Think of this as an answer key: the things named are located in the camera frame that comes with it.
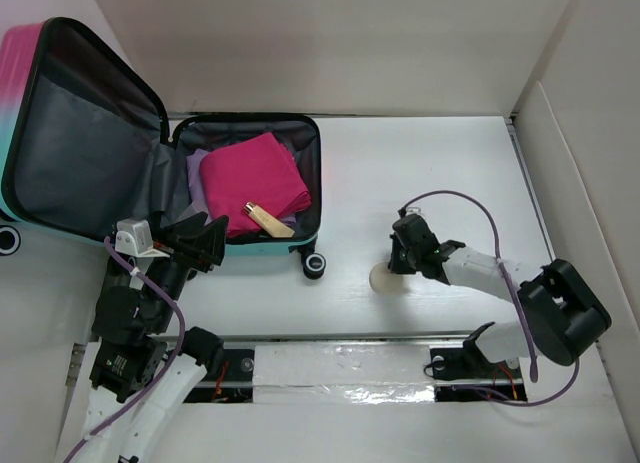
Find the round beige powder puff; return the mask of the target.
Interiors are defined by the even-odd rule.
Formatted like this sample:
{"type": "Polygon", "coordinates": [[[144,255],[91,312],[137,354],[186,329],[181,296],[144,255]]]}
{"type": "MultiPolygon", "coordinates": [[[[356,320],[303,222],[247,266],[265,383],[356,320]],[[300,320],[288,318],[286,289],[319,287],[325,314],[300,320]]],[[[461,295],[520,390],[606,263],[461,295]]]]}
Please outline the round beige powder puff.
{"type": "Polygon", "coordinates": [[[371,269],[369,284],[381,296],[400,295],[406,290],[404,276],[392,273],[385,262],[380,262],[371,269]]]}

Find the beige cosmetic tube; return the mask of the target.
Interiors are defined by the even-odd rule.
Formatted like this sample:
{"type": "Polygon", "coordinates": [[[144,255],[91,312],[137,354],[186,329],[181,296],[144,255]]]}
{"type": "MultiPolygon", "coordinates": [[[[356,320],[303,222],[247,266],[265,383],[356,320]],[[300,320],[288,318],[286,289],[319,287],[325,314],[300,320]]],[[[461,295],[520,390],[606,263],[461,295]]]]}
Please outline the beige cosmetic tube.
{"type": "Polygon", "coordinates": [[[291,238],[295,234],[295,231],[292,228],[282,223],[255,203],[247,202],[244,206],[244,212],[272,238],[291,238]]]}

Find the pink and teal suitcase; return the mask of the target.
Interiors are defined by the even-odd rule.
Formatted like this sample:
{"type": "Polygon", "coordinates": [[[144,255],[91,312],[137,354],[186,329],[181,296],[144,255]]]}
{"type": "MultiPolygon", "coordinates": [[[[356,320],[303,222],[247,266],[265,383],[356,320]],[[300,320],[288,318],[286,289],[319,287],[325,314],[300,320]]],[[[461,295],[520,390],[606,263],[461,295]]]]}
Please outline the pink and teal suitcase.
{"type": "Polygon", "coordinates": [[[298,252],[306,277],[326,269],[321,138],[294,113],[204,113],[171,127],[160,97],[85,24],[66,17],[14,26],[1,42],[1,214],[89,242],[118,221],[161,229],[206,206],[195,158],[263,135],[293,157],[310,194],[286,213],[295,234],[231,232],[234,254],[298,252]]]}

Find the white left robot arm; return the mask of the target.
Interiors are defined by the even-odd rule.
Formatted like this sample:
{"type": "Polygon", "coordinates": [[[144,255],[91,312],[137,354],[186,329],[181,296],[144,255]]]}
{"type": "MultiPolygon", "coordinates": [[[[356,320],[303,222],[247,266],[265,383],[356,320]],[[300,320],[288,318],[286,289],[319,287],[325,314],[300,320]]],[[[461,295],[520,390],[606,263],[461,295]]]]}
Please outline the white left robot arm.
{"type": "Polygon", "coordinates": [[[178,299],[192,273],[225,256],[226,216],[196,213],[152,230],[121,220],[104,240],[124,280],[102,290],[91,331],[99,347],[83,435],[68,462],[149,462],[188,394],[223,365],[224,343],[188,328],[178,299]]]}

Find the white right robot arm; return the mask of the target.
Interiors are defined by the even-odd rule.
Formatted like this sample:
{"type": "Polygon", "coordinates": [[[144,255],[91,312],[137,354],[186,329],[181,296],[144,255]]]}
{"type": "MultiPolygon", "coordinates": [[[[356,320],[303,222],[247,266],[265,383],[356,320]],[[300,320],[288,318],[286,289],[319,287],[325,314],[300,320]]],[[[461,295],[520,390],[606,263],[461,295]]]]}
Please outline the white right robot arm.
{"type": "Polygon", "coordinates": [[[566,260],[531,266],[440,242],[419,214],[394,222],[391,240],[391,273],[421,274],[514,306],[516,321],[487,322],[464,340],[460,359],[468,366],[542,355],[568,367],[611,327],[609,312],[566,260]]]}

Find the metal base rail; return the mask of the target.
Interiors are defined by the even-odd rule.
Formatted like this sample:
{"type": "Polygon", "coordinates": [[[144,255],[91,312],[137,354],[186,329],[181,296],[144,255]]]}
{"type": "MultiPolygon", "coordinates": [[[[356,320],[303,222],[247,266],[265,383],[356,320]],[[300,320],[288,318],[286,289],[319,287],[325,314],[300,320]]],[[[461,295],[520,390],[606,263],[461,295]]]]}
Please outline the metal base rail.
{"type": "Polygon", "coordinates": [[[207,375],[178,362],[170,395],[188,404],[422,404],[527,399],[518,363],[455,367],[451,342],[285,342],[233,345],[207,375]]]}

